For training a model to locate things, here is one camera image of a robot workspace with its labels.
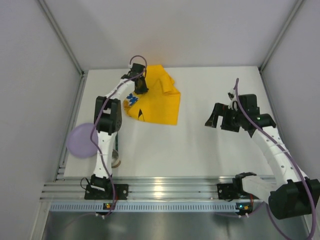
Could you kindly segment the beige metal cup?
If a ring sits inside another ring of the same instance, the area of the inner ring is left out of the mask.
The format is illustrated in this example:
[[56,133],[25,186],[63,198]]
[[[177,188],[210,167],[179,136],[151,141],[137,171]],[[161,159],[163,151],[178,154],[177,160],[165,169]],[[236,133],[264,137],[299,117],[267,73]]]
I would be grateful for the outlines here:
[[118,168],[121,164],[121,160],[119,158],[119,153],[116,149],[112,150],[112,155],[111,155],[111,167]]

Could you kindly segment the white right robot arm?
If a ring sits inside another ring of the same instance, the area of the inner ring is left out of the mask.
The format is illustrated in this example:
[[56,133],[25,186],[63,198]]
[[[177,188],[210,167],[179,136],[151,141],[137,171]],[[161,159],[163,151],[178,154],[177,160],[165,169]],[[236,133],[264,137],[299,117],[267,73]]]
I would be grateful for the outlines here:
[[310,179],[289,159],[289,151],[280,138],[277,125],[268,113],[261,113],[255,94],[233,96],[230,104],[215,103],[206,127],[238,133],[243,129],[263,153],[276,184],[253,172],[242,172],[233,179],[238,195],[253,195],[266,202],[278,220],[309,215],[320,198],[320,182]]

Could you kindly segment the purple plastic plate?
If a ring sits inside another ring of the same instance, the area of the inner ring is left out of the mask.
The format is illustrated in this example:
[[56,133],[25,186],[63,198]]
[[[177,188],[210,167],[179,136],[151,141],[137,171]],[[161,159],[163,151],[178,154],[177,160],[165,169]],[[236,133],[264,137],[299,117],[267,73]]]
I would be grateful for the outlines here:
[[98,133],[94,124],[87,122],[76,126],[68,135],[66,147],[71,155],[79,159],[86,159],[97,154]]

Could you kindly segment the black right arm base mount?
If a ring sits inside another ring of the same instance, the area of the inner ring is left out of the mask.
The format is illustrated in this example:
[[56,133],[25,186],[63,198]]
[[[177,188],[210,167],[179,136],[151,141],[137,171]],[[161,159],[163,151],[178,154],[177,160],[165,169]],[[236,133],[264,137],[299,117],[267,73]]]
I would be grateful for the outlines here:
[[219,200],[231,202],[233,200],[257,200],[258,198],[252,194],[240,193],[232,183],[218,183],[217,194]]

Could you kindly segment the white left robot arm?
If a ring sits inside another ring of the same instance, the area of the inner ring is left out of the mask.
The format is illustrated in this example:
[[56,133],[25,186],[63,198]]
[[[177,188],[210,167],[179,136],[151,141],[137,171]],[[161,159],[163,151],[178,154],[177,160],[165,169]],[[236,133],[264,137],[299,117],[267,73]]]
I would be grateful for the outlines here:
[[145,81],[147,67],[133,63],[130,70],[123,75],[118,85],[105,96],[98,96],[95,101],[94,130],[97,141],[90,140],[97,148],[96,163],[90,179],[90,185],[96,189],[106,191],[112,186],[112,153],[118,131],[122,126],[122,101],[126,98],[127,90],[134,90],[137,94],[145,94],[148,88]]

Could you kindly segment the yellow cartoon placemat cloth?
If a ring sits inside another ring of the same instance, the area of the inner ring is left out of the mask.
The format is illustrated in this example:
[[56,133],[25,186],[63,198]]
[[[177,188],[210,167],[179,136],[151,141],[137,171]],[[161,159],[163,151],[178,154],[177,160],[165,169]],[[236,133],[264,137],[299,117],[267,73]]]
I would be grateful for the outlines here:
[[181,93],[174,79],[162,65],[149,65],[145,79],[148,92],[131,92],[123,101],[127,116],[147,123],[173,125],[178,123]]

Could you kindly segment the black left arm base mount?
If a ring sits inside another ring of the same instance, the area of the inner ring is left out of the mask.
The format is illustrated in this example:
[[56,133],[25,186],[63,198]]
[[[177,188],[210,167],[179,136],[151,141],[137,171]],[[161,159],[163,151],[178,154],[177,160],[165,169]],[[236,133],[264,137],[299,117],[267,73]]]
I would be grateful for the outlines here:
[[91,179],[84,177],[80,186],[85,190],[85,200],[127,200],[129,194],[128,184],[111,183],[106,177],[99,178],[95,175]]

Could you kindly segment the fork with green handle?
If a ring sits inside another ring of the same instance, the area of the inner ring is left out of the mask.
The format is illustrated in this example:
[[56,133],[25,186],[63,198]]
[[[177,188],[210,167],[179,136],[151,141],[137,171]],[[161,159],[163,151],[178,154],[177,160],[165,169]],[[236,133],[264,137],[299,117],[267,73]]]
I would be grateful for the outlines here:
[[116,134],[116,136],[115,136],[114,150],[117,151],[117,152],[119,151],[119,135],[118,134]]

